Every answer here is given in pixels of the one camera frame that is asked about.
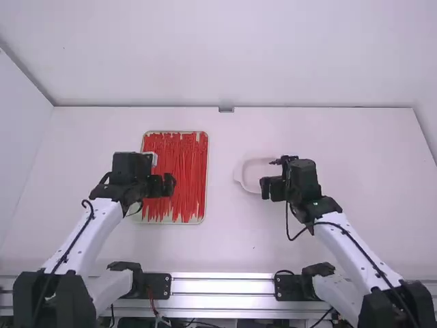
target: metal frame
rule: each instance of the metal frame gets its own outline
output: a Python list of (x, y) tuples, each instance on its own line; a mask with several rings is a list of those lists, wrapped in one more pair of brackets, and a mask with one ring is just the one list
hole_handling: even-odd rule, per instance
[[(329, 308), (325, 302), (278, 302), (272, 273), (172, 273), (169, 300), (155, 301), (162, 315), (179, 318), (318, 319)], [(13, 315), (15, 276), (0, 276), (0, 316)], [(437, 279), (422, 281), (437, 302)], [(119, 299), (116, 317), (153, 317), (150, 302)], [(106, 310), (103, 316), (110, 316)]]

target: white enclosure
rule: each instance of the white enclosure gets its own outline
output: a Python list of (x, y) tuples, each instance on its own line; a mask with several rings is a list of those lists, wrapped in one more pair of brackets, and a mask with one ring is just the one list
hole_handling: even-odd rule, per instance
[[(436, 304), (436, 36), (435, 0), (0, 1), (0, 315), (12, 315), (14, 276), (76, 225), (113, 153), (139, 151), (149, 130), (209, 135), (206, 217), (126, 218), (93, 273), (114, 260), (172, 273), (158, 304), (170, 316), (321, 317), (325, 303), (277, 302), (272, 273), (334, 256), (308, 232), (289, 242), (285, 204), (233, 180), (248, 154), (297, 154)], [(152, 316), (148, 301), (114, 306)]]
[(0, 49), (0, 245), (52, 110), (52, 104)]

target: bundle of red zip ties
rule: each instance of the bundle of red zip ties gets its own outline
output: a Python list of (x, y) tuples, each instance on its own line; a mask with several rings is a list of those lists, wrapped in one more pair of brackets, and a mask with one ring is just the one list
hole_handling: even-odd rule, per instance
[(153, 174), (171, 173), (176, 179), (172, 197), (143, 200), (143, 219), (162, 222), (171, 215), (172, 221), (205, 216), (208, 135), (204, 132), (163, 132), (144, 135), (144, 152), (155, 152), (158, 165)]

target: black clamp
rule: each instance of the black clamp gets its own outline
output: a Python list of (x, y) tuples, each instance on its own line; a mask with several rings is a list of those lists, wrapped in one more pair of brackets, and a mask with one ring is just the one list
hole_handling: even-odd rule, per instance
[(262, 199), (289, 202), (293, 215), (309, 227), (310, 233), (313, 234), (312, 225), (316, 219), (327, 213), (343, 212), (333, 198), (322, 195), (315, 163), (311, 159), (285, 155), (270, 164), (281, 165), (282, 175), (259, 180)]
[(89, 194), (89, 198), (109, 198), (120, 202), (123, 214), (143, 198), (160, 198), (173, 195), (176, 180), (169, 174), (152, 174), (153, 154), (116, 152), (112, 171), (106, 173)]

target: black mounting bracket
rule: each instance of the black mounting bracket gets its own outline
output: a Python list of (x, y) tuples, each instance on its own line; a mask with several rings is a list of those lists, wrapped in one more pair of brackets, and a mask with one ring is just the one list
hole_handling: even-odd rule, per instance
[(169, 273), (143, 273), (146, 290), (139, 295), (140, 299), (149, 299), (148, 288), (154, 299), (169, 299), (171, 294), (171, 280)]
[(274, 275), (274, 297), (279, 302), (308, 301), (302, 288), (301, 275)]
[(111, 271), (131, 270), (133, 272), (132, 290), (122, 299), (169, 299), (171, 294), (171, 280), (169, 273), (145, 273), (139, 263), (112, 262), (108, 269)]

